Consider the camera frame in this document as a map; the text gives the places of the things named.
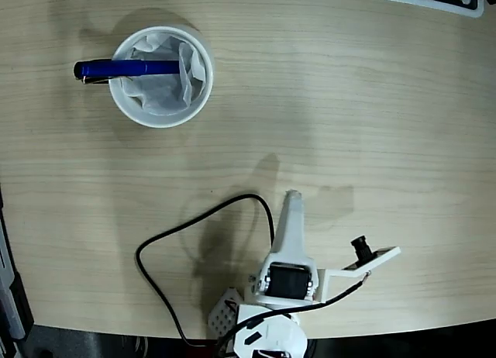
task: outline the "white paper cup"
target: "white paper cup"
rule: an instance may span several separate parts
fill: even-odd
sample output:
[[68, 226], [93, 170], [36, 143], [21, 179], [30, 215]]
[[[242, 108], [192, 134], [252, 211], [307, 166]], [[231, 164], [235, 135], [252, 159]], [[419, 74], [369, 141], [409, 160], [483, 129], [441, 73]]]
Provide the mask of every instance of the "white paper cup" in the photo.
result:
[[128, 118], [134, 120], [143, 126], [151, 128], [170, 128], [179, 126], [187, 122], [189, 119], [197, 115], [208, 100], [212, 86], [214, 84], [215, 63], [214, 57], [208, 43], [203, 39], [202, 35], [195, 29], [183, 25], [171, 26], [154, 26], [140, 30], [129, 38], [124, 40], [119, 48], [114, 53], [113, 60], [125, 60], [126, 54], [131, 50], [138, 40], [150, 33], [169, 33], [174, 34], [183, 40], [191, 43], [200, 53], [203, 62], [205, 63], [206, 82], [200, 95], [191, 101], [189, 108], [185, 110], [170, 114], [170, 115], [155, 115], [145, 112], [136, 99], [125, 95], [122, 90], [120, 79], [111, 79], [108, 81], [110, 93], [115, 101], [115, 104], [121, 111], [127, 115]]

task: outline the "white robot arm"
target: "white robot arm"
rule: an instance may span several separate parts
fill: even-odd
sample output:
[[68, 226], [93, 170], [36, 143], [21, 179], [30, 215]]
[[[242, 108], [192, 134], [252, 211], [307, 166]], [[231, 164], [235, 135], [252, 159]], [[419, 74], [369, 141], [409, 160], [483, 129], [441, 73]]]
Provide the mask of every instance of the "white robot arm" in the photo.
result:
[[[331, 277], [366, 277], [372, 269], [397, 256], [399, 247], [372, 252], [365, 237], [352, 241], [358, 261], [342, 270], [317, 269], [305, 255], [303, 199], [288, 191], [274, 243], [260, 272], [250, 277], [244, 300], [230, 288], [208, 317], [208, 325], [223, 336], [234, 325], [270, 310], [305, 307], [328, 299]], [[240, 358], [303, 358], [307, 337], [296, 314], [281, 314], [240, 329], [228, 345]]]

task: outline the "blue pen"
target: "blue pen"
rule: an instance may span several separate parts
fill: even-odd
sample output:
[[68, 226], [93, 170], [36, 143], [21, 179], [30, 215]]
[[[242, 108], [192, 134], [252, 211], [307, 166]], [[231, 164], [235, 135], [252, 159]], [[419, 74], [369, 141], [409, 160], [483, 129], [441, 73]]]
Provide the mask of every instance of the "blue pen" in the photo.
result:
[[178, 61], [91, 60], [74, 65], [74, 76], [84, 83], [103, 83], [113, 77], [179, 74]]

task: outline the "white bracket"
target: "white bracket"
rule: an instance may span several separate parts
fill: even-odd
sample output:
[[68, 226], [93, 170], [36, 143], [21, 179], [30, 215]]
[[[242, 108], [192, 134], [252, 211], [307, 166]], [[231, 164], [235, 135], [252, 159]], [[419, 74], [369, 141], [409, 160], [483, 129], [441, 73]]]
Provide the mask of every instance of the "white bracket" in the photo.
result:
[[315, 293], [315, 301], [326, 302], [329, 299], [329, 284], [331, 281], [331, 277], [363, 277], [366, 273], [370, 272], [375, 267], [378, 267], [386, 261], [389, 261], [400, 253], [400, 247], [381, 248], [380, 250], [377, 250], [375, 252], [376, 257], [373, 260], [365, 263], [364, 265], [357, 266], [357, 263], [352, 263], [342, 270], [319, 269], [318, 273], [321, 285]]

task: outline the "dark floor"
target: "dark floor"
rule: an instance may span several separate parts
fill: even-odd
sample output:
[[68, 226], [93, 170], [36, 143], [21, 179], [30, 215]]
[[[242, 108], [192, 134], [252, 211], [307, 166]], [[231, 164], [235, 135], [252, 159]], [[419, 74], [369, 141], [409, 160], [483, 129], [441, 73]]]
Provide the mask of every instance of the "dark floor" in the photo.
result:
[[[496, 320], [382, 336], [311, 340], [306, 358], [410, 358], [460, 356], [488, 352], [494, 356]], [[179, 339], [147, 339], [147, 358], [209, 358], [211, 350], [187, 348]], [[143, 358], [145, 339], [35, 326], [22, 345], [25, 358]]]

